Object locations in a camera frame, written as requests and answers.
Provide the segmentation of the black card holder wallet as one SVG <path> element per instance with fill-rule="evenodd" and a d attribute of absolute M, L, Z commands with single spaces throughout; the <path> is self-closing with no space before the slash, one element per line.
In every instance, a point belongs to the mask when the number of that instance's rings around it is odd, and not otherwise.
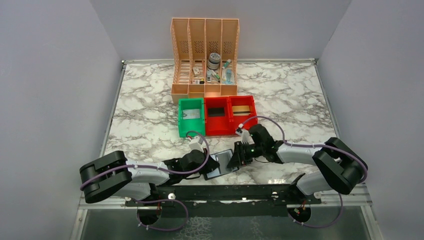
<path fill-rule="evenodd" d="M 233 167 L 233 168 L 227 167 L 232 156 L 233 156 L 232 149 L 227 149 L 221 152 L 211 154 L 209 156 L 208 163 L 218 164 L 218 167 L 209 173 L 204 173 L 203 174 L 204 179 L 208 181 L 208 180 L 238 171 L 240 167 Z"/>

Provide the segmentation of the gold credit card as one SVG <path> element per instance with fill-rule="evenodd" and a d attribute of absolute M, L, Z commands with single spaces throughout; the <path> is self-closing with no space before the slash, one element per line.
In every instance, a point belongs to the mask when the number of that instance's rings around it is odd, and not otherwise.
<path fill-rule="evenodd" d="M 248 105 L 234 105 L 232 106 L 233 116 L 249 116 L 251 109 Z"/>

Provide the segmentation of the red plastic bin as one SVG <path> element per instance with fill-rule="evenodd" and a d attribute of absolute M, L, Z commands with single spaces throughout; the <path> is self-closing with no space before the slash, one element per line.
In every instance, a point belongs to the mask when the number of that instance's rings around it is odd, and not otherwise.
<path fill-rule="evenodd" d="M 228 97 L 205 97 L 205 133 L 207 136 L 230 135 Z"/>
<path fill-rule="evenodd" d="M 229 110 L 230 110 L 230 123 L 231 133 L 235 134 L 236 129 L 240 124 L 243 124 L 243 128 L 249 130 L 252 126 L 258 123 L 258 119 L 254 118 L 245 123 L 249 118 L 257 115 L 255 100 L 252 95 L 240 95 L 240 96 L 229 96 Z M 249 106 L 250 115 L 246 116 L 233 116 L 232 106 Z"/>

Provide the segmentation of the green plastic bin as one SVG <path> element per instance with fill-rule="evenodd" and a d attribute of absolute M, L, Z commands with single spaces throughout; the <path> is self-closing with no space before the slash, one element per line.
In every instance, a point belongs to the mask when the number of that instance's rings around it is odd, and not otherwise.
<path fill-rule="evenodd" d="M 205 106 L 203 98 L 182 98 L 178 101 L 178 134 L 185 138 L 187 132 L 206 135 Z"/>

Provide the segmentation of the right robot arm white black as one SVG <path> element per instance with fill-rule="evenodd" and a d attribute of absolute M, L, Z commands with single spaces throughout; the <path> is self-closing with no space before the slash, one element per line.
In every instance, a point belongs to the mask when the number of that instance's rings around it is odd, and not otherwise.
<path fill-rule="evenodd" d="M 325 143 L 307 145 L 275 140 L 261 124 L 248 131 L 237 131 L 243 137 L 251 137 L 253 143 L 235 142 L 228 168 L 246 166 L 258 157 L 264 157 L 270 163 L 300 163 L 318 168 L 316 172 L 299 175 L 285 191 L 288 198 L 300 200 L 329 190 L 348 195 L 368 176 L 366 163 L 337 137 L 331 137 Z"/>

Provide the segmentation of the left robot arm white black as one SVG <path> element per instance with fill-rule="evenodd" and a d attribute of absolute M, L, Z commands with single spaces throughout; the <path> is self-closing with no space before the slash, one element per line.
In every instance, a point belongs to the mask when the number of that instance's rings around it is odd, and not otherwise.
<path fill-rule="evenodd" d="M 159 163 L 138 163 L 117 150 L 80 167 L 80 190 L 87 204 L 112 196 L 143 201 L 155 193 L 157 186 L 172 186 L 193 174 L 206 175 L 219 167 L 206 150 L 191 150 Z"/>

